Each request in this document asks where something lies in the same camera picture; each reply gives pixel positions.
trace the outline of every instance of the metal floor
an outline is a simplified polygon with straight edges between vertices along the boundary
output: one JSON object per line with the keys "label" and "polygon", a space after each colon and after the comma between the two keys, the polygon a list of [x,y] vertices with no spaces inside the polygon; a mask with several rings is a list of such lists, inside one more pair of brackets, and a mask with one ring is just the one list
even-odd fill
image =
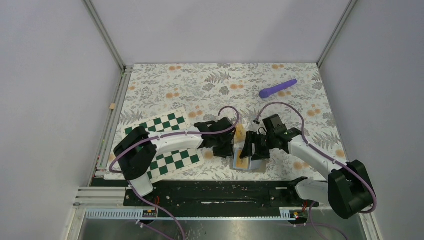
{"label": "metal floor", "polygon": [[[331,210],[314,210],[315,223],[333,225],[349,239],[365,240],[365,232],[359,216],[341,219]],[[320,236],[312,226],[287,225],[285,221],[208,220],[181,221],[188,240],[315,240]],[[182,239],[178,227],[172,220],[157,220],[150,226],[163,231],[174,239]],[[317,227],[329,240],[344,240],[335,230]],[[133,220],[86,219],[80,240],[165,240],[166,238],[147,228],[140,228]]]}

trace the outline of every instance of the floral tablecloth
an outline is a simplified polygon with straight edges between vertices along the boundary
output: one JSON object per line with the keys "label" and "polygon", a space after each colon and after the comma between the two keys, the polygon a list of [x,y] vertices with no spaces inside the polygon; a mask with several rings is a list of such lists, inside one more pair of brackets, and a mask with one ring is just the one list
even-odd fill
{"label": "floral tablecloth", "polygon": [[[291,79],[297,84],[266,99],[259,91]],[[113,148],[122,140],[121,128],[177,108],[185,108],[191,123],[217,120],[218,111],[233,106],[244,121],[252,121],[263,106],[285,102],[305,118],[305,134],[315,144],[344,158],[342,143],[315,63],[291,64],[136,64],[133,68]],[[300,118],[283,105],[269,106],[263,118],[279,114],[288,128],[300,129]],[[222,117],[236,119],[231,109]],[[299,158],[273,150],[266,173],[230,169],[230,159],[202,149],[205,163],[172,176],[172,180],[293,180],[324,178]]]}

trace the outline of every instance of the checkerboard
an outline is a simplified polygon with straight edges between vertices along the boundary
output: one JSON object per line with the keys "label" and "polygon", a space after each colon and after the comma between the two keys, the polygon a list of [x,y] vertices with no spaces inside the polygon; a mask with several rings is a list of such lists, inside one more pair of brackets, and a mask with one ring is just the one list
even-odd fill
{"label": "checkerboard", "polygon": [[[169,132],[190,127],[190,121],[184,108],[165,112],[161,115],[135,122],[121,128],[122,139],[138,126],[144,127],[148,132]],[[198,149],[181,149],[167,152],[157,156],[150,164],[147,175],[152,183],[163,179],[171,179],[173,175],[202,165],[205,162],[202,153]],[[105,180],[124,180],[122,174],[106,173]]]}

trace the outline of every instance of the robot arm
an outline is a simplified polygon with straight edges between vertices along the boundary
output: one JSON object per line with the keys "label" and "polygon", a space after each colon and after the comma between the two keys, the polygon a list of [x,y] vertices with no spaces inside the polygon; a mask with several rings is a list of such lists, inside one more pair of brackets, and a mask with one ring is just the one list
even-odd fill
{"label": "robot arm", "polygon": [[213,148],[213,154],[226,158],[233,154],[233,138],[235,129],[221,134],[201,135],[202,133],[218,132],[230,128],[233,124],[227,117],[218,122],[199,122],[189,129],[175,130],[171,132],[146,132],[144,127],[133,129],[113,150],[119,156],[126,149],[153,137],[157,139],[147,141],[129,151],[118,160],[125,180],[132,187],[145,196],[153,191],[153,185],[147,171],[153,159],[159,155],[183,149]]}
{"label": "robot arm", "polygon": [[[248,131],[241,158],[267,159],[272,149],[284,150],[300,158],[324,176],[327,182],[304,179],[294,186],[294,191],[300,199],[329,204],[343,219],[350,218],[373,203],[371,194],[364,185],[347,170],[317,153],[311,148],[311,143],[306,144],[300,130],[287,129],[277,114],[265,118],[263,123],[266,135]],[[213,148],[213,154],[218,157],[232,156],[235,130],[201,135],[205,132],[226,130],[231,126],[230,120],[225,117],[218,122],[199,122],[187,130],[173,132],[146,132],[143,127],[137,127],[116,146],[114,153],[118,156],[141,140],[159,137],[132,149],[118,160],[125,179],[140,196],[145,196],[153,191],[147,171],[156,156],[181,149],[200,148]],[[162,135],[170,133],[172,136],[162,138]],[[340,162],[346,164],[372,188],[367,170],[360,161]]]}
{"label": "robot arm", "polygon": [[[280,149],[298,157],[327,180],[327,182],[323,182],[305,179],[299,182],[294,188],[301,199],[328,204],[343,219],[350,218],[373,203],[372,196],[365,186],[346,169],[311,148],[313,143],[307,144],[300,130],[287,129],[277,114],[265,118],[263,123],[267,130],[266,136],[256,136],[256,138],[266,139],[262,142],[265,142],[268,150]],[[313,146],[321,152],[326,152],[319,146]],[[360,161],[347,162],[338,159],[338,162],[357,173],[372,188],[367,170]]]}

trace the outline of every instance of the red wire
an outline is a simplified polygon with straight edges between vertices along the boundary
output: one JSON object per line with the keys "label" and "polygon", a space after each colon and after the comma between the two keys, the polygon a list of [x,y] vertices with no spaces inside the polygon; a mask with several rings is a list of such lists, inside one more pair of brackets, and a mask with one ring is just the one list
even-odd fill
{"label": "red wire", "polygon": [[303,203],[302,212],[304,212],[307,207],[308,207],[308,201],[305,200],[305,202]]}

